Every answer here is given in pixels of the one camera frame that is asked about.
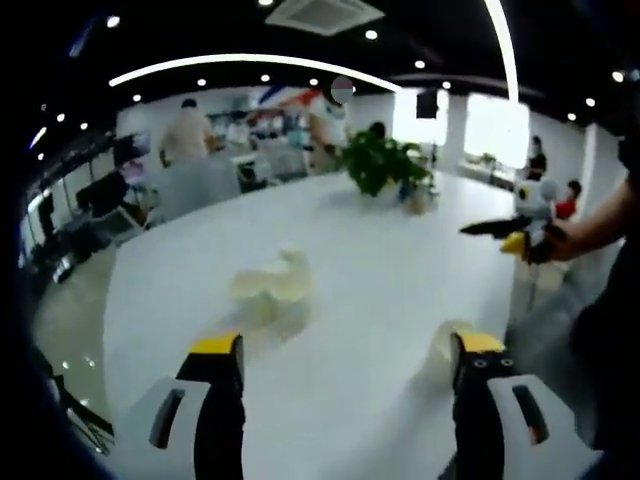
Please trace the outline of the person's right hand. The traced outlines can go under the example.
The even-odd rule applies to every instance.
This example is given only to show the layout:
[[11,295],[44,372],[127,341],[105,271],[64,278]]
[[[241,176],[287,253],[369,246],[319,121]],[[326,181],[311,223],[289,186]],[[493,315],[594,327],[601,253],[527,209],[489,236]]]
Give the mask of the person's right hand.
[[550,261],[566,262],[584,253],[580,229],[575,224],[556,221],[548,224],[544,233],[549,245]]

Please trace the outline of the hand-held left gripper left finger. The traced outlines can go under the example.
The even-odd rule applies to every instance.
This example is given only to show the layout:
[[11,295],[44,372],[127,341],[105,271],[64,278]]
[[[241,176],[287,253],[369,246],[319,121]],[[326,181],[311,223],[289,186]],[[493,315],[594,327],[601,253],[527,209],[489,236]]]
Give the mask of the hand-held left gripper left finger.
[[241,479],[243,393],[242,335],[196,341],[127,412],[127,477]]

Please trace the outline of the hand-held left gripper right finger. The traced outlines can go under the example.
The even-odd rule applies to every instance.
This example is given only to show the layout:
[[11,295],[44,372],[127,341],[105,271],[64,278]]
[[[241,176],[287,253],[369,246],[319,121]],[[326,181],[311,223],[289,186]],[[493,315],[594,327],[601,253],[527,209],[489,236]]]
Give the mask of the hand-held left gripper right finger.
[[516,372],[504,344],[482,332],[451,336],[457,479],[584,479],[602,453],[578,435],[569,407]]

